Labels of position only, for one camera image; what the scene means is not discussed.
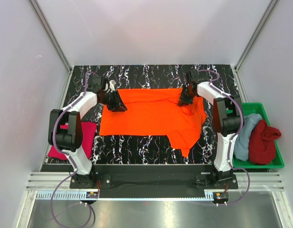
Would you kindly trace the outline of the orange t shirt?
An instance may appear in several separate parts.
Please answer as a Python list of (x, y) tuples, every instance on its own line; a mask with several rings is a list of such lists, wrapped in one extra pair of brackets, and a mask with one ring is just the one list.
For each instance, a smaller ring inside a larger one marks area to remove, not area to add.
[(181, 92), (181, 88), (120, 89), (127, 111), (112, 112), (104, 107), (99, 134), (167, 136), (171, 147), (188, 157), (207, 115), (201, 97), (194, 97), (192, 104), (178, 106)]

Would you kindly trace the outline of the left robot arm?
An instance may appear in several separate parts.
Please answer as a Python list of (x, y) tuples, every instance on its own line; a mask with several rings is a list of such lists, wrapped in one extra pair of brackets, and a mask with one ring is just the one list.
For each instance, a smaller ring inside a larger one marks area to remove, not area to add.
[(86, 188), (96, 185), (97, 176), (83, 149), (81, 119), (97, 104), (106, 105), (112, 112), (127, 111), (115, 84), (114, 80), (95, 75), (92, 84), (85, 80), (84, 91), (72, 103), (50, 112), (48, 142), (72, 165), (72, 179)]

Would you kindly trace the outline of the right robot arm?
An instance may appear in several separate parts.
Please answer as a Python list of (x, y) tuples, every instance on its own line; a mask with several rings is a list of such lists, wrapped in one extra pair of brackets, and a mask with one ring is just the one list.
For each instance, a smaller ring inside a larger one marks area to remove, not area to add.
[(195, 97), (202, 97), (213, 106), (213, 122), (218, 142), (216, 157), (204, 185), (221, 188), (232, 182), (235, 141), (244, 125), (242, 101), (239, 95), (223, 92), (214, 85), (220, 75), (211, 70), (191, 70), (178, 101), (179, 106), (191, 105)]

